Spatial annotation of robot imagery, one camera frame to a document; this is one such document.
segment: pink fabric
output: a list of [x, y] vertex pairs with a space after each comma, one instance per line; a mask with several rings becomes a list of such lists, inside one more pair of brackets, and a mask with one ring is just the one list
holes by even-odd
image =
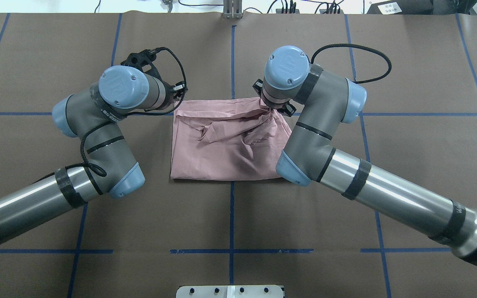
[[278, 178], [275, 166], [290, 133], [260, 98], [184, 101], [174, 111], [171, 178]]

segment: robotic arm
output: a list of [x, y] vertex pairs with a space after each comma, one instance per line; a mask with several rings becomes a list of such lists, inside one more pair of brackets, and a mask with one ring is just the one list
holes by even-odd
[[316, 181], [448, 245], [477, 266], [477, 208], [464, 207], [330, 145], [340, 123], [351, 123], [366, 101], [363, 87], [308, 62], [294, 46], [276, 49], [254, 89], [271, 108], [303, 111], [282, 151], [277, 172], [306, 186]]
[[[178, 62], [183, 81], [165, 83], [152, 64], [168, 51]], [[143, 72], [144, 66], [150, 70]], [[53, 108], [55, 125], [68, 137], [81, 139], [83, 163], [59, 168], [53, 174], [0, 199], [0, 244], [108, 192], [121, 198], [145, 182], [139, 163], [117, 126], [131, 112], [163, 110], [174, 99], [181, 103], [187, 83], [183, 67], [167, 48], [132, 53], [104, 71], [97, 83], [73, 94]]]

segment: metal mount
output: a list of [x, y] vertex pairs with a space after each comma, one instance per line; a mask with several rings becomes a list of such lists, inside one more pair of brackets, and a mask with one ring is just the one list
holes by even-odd
[[242, 0], [224, 0], [224, 19], [242, 19]]
[[176, 298], [284, 298], [276, 285], [182, 286]]

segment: label sticker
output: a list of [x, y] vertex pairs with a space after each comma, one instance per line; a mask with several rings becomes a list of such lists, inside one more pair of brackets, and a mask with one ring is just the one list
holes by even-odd
[[394, 14], [402, 12], [397, 2], [386, 3], [378, 6], [378, 9], [382, 14]]

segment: blue cap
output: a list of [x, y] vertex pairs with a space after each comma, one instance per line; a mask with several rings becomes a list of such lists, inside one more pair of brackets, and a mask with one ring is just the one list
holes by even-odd
[[114, 199], [122, 198], [127, 194], [130, 194], [132, 191], [142, 187], [145, 183], [145, 176], [142, 174], [139, 163], [136, 164], [126, 173], [123, 177], [111, 190], [110, 196]]
[[305, 53], [294, 46], [273, 51], [266, 62], [265, 82], [275, 89], [289, 90], [303, 83], [310, 71]]
[[55, 104], [55, 107], [53, 107], [53, 112], [51, 113], [53, 117], [53, 121], [55, 121], [56, 127], [58, 127], [59, 130], [62, 131], [63, 134], [70, 138], [74, 138], [77, 135], [72, 132], [70, 125], [67, 122], [67, 115], [66, 115], [66, 106], [67, 106], [67, 101], [68, 99], [72, 96], [72, 94], [63, 100], [61, 100], [59, 103]]
[[351, 123], [364, 109], [364, 104], [366, 104], [367, 99], [367, 91], [364, 87], [356, 85], [347, 78], [345, 79], [349, 85], [349, 95], [347, 98], [347, 109], [345, 110], [345, 116], [343, 117], [342, 122]]
[[146, 99], [148, 90], [145, 74], [130, 66], [112, 66], [99, 79], [102, 98], [114, 108], [137, 107]]
[[281, 175], [281, 177], [285, 178], [286, 180], [290, 181], [291, 183], [295, 183], [301, 186], [307, 186], [310, 184], [311, 179], [301, 171], [300, 168], [294, 164], [294, 162], [286, 155], [284, 150], [281, 153], [279, 160], [277, 161], [277, 165], [275, 167], [277, 173]]

